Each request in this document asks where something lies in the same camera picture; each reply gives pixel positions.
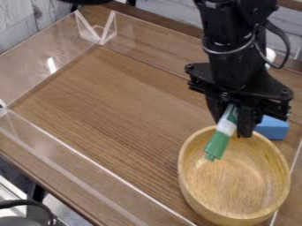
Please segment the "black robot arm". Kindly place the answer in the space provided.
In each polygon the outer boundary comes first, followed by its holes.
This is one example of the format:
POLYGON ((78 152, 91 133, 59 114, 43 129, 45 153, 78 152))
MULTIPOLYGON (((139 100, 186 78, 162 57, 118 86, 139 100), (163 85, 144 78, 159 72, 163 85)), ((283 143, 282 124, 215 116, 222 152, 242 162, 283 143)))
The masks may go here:
POLYGON ((269 20, 277 0, 194 0, 194 3, 208 61, 186 66, 188 88, 206 96, 215 120, 227 105, 237 107, 237 135, 249 138, 265 115, 287 120, 294 99, 293 90, 267 71, 267 67, 285 66, 267 59, 267 33, 290 44, 287 35, 269 20))

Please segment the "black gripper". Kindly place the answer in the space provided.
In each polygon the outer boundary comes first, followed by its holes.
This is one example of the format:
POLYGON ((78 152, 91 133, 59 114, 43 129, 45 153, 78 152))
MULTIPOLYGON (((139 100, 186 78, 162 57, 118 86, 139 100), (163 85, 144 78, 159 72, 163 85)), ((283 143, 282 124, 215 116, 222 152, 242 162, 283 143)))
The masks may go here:
POLYGON ((206 105, 215 122, 219 121, 233 103, 238 107, 237 136, 250 138, 263 115, 287 120, 293 90, 263 70, 242 87, 230 87, 214 81, 210 63, 191 63, 184 67, 190 76, 188 88, 206 96, 206 105))

